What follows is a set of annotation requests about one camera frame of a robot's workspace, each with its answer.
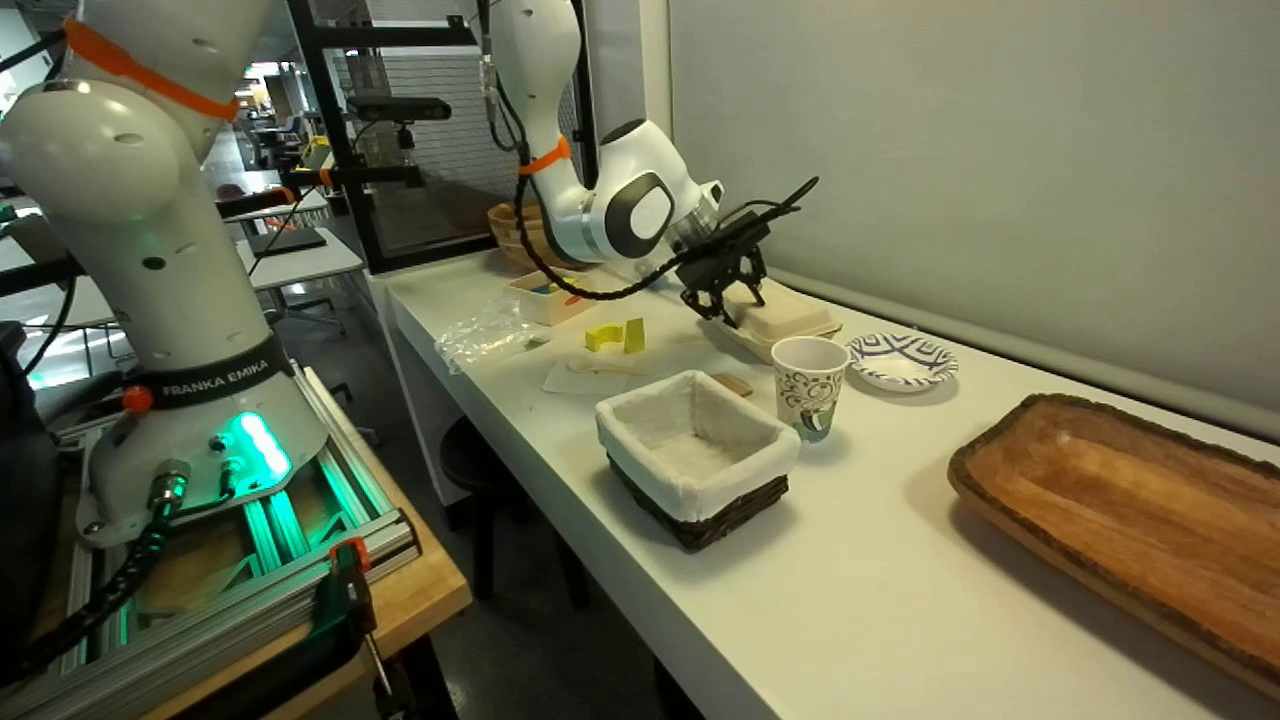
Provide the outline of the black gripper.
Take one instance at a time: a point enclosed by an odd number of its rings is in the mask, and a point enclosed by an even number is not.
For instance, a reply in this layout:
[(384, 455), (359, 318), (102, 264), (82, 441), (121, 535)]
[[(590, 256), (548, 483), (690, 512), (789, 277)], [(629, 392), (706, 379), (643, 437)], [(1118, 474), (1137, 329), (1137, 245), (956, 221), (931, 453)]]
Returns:
[(742, 329), (742, 320), (727, 311), (724, 293), (732, 285), (750, 289), (743, 309), (766, 309), (766, 256), (761, 240), (769, 237), (769, 221), (750, 213), (742, 221), (727, 221), (707, 245), (696, 245), (681, 256), (681, 300), (700, 311), (700, 320), (716, 320), (724, 329)]

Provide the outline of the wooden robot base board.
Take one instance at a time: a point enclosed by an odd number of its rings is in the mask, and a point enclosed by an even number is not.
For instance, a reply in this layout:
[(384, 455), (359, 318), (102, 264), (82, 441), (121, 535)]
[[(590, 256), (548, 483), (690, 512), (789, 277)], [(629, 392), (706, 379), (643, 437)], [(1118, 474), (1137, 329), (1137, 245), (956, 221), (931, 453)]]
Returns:
[(341, 466), (410, 524), (410, 548), (366, 573), (374, 625), (321, 662), (301, 662), (318, 649), (305, 630), (276, 633), (166, 698), (148, 720), (457, 720), (434, 633), (472, 605), (472, 587), (341, 402), (324, 386), (309, 402), (334, 428)]

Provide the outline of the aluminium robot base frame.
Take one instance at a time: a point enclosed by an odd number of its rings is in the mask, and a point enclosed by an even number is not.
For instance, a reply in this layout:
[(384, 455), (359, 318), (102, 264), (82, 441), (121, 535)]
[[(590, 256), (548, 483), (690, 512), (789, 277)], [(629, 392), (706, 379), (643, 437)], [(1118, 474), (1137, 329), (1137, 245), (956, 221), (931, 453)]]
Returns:
[(5, 691), (0, 720), (142, 720), (202, 705), (207, 679), (236, 705), (240, 664), (262, 691), (289, 691), (282, 662), (329, 673), (366, 649), (374, 587), (422, 545), (311, 370), (301, 392), (329, 428), (321, 455), (289, 490), (180, 524), (102, 630)]

